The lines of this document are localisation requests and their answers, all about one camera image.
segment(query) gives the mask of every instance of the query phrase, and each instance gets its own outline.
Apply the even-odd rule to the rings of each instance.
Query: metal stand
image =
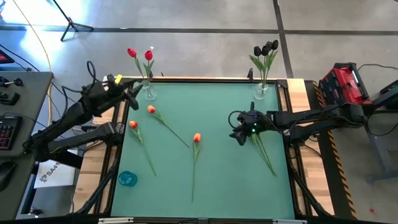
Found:
[[[67,34],[67,32],[70,30],[71,27],[72,27],[72,29],[75,30],[75,32],[78,32],[78,29],[77,29],[76,27],[86,28],[86,29],[89,29],[90,31],[93,31],[93,30],[94,30],[94,28],[92,28],[91,26],[86,26],[86,25],[83,25],[83,24],[78,24],[78,23],[76,23],[76,22],[73,22],[72,19],[71,19],[70,17],[68,17],[68,16],[63,12],[63,10],[62,10],[61,7],[58,5],[58,3],[56,2],[56,0],[53,0],[53,2],[55,3],[55,5],[57,5],[57,7],[58,7],[58,9],[61,11],[62,15],[63,15],[63,16],[65,17],[65,19],[68,21],[68,26],[67,26],[67,28],[65,29],[65,31],[63,32],[62,37],[61,37],[61,41],[62,41],[62,42],[63,42],[63,38],[65,37],[65,35]]]

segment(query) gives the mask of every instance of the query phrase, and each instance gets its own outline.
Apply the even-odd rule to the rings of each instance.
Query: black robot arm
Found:
[[[60,141],[55,140],[70,128],[90,121],[93,116],[101,117],[102,113],[122,100],[128,100],[130,107],[138,110],[136,96],[142,85],[133,88],[137,80],[116,83],[112,75],[108,75],[107,78],[108,81],[104,83],[94,82],[83,86],[80,92],[81,98],[71,105],[58,121],[54,121],[49,127],[31,136],[23,145],[25,151],[33,153],[35,159],[39,162],[53,159],[80,168],[79,160],[81,158],[68,152],[67,149],[96,140],[107,141],[117,137],[118,132],[115,131],[115,124],[105,123],[92,132]]]
[[[234,111],[229,115],[239,113],[237,120],[240,125],[233,126],[232,138],[242,146],[246,138],[263,131],[277,131],[289,137],[289,143],[302,145],[312,134],[333,128],[361,127],[366,117],[361,105],[345,104],[326,106],[320,110],[306,110],[297,113],[286,111],[267,111],[266,114],[254,109],[251,103],[250,111]],[[296,124],[312,123],[307,126]]]

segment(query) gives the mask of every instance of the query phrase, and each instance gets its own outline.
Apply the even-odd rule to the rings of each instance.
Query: gray floor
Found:
[[[279,39],[272,0],[59,0],[58,3],[75,22],[95,27],[114,28],[197,28],[197,29],[267,29],[275,34],[194,34],[194,33],[68,33],[60,42],[61,32],[47,32],[44,26],[64,26],[66,22],[48,0],[18,0],[26,16],[36,26],[50,57],[54,82],[79,88],[91,81],[85,62],[95,63],[98,76],[136,75],[126,49],[142,53],[154,48],[154,74],[165,76],[245,77],[253,67],[248,58],[252,47]],[[280,52],[270,77],[287,77],[289,61],[295,78],[319,80],[335,62],[380,63],[398,66],[398,35],[368,35],[366,31],[396,31],[398,2],[393,0],[279,0],[286,30],[360,30],[362,35],[290,35],[289,52]],[[0,26],[26,24],[14,3],[7,0]],[[48,70],[41,46],[31,30],[0,31],[0,44],[23,56],[41,70]],[[396,80],[397,72],[377,67],[363,67],[360,74],[373,98],[378,91]],[[63,96],[52,93],[56,106],[63,110]],[[46,123],[45,103],[39,121]],[[379,166],[369,146],[364,129],[334,131],[341,161],[353,195],[358,218],[396,223],[398,220],[398,182],[389,180],[368,184],[365,177],[378,172]],[[73,189],[40,189],[34,206],[46,217],[69,211]],[[47,195],[54,195],[47,204]]]

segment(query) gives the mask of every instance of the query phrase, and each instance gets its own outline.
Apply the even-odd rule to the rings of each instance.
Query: teal table surface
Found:
[[[137,184],[116,184],[113,217],[261,218],[294,219],[292,194],[282,136],[261,134],[276,176],[248,139],[244,146],[229,137],[228,115],[248,111],[255,101],[259,111],[279,110],[276,87],[263,100],[253,97],[248,83],[154,83],[157,98],[137,97],[140,109],[129,110],[128,121],[138,121],[144,145],[127,127],[119,174],[137,175]],[[153,105],[184,145],[147,111]],[[234,114],[233,125],[238,125]],[[192,197],[193,135],[201,133]],[[157,176],[150,168],[149,152]]]

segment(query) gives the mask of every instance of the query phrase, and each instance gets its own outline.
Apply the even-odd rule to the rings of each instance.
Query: flower vase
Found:
[[[154,87],[151,85],[149,80],[142,81],[142,90],[145,94],[146,100],[154,100],[156,98],[156,91]]]
[[[254,97],[257,100],[262,100],[268,93],[269,86],[266,83],[258,83],[254,91]]]

